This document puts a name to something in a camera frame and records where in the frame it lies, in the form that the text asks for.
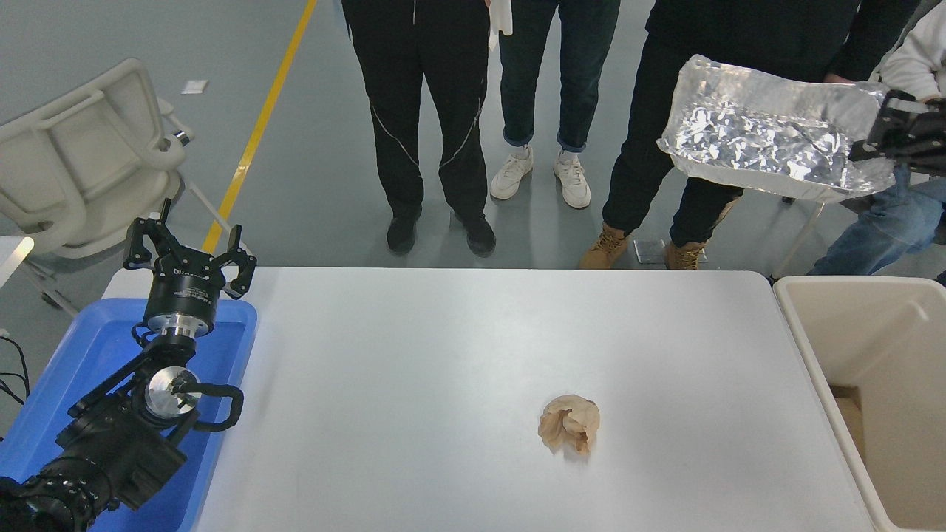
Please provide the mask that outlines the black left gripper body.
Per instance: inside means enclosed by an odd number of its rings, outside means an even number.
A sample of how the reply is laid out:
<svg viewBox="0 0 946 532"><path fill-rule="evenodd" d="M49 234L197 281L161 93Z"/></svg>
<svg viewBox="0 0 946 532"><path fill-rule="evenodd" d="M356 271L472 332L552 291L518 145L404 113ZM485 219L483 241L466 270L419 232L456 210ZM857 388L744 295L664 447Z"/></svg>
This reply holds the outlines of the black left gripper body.
<svg viewBox="0 0 946 532"><path fill-rule="evenodd" d="M213 260L213 256L200 251L158 256L146 303L146 322L173 314L213 322L223 280L219 267L211 266Z"/></svg>

